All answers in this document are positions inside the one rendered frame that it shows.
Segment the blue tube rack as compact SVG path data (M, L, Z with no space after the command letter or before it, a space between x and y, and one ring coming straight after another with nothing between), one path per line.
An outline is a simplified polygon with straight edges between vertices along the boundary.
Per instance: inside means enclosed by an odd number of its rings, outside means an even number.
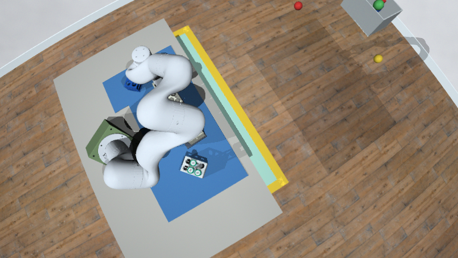
M128 84L127 84L127 82L128 82ZM127 84L127 85L126 85L126 84ZM129 84L130 84L130 85L129 85ZM141 88L142 88L142 84L133 83L132 81L130 81L130 80L127 78L124 87L125 87L126 89L128 89L128 90L140 92L140 90L141 90ZM138 87L138 88L137 88L137 87Z

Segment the blue flat mat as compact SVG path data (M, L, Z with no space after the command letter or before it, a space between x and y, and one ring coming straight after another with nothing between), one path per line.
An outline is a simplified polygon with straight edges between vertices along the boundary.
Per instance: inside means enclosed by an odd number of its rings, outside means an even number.
M115 113L129 106L144 136L150 129L137 120L137 106L154 89L153 81L143 84L140 92L128 90L124 87L126 70L104 81L103 86ZM178 94L203 112L207 137L189 149L182 144L169 150L159 162L160 178L151 190L168 222L248 176L193 82ZM208 164L204 178L180 171L185 156Z

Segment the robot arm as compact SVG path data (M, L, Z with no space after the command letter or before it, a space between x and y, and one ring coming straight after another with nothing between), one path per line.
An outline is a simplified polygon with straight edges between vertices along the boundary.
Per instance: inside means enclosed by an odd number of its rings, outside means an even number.
M191 83L193 68L186 57L152 54L146 46L139 46L132 59L126 70L132 82L145 84L157 76L163 79L137 106L138 121L150 131L140 141L136 155L132 142L123 134L110 134L99 144L99 157L106 163L103 179L114 189L155 186L160 178L159 161L169 150L196 138L205 126L205 116L198 107L168 98Z

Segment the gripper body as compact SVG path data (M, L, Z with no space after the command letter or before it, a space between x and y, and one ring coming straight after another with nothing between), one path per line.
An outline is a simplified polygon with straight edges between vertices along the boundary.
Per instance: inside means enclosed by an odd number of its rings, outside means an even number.
M156 86L161 82L162 77L157 76L156 78L153 79L153 82L156 84Z

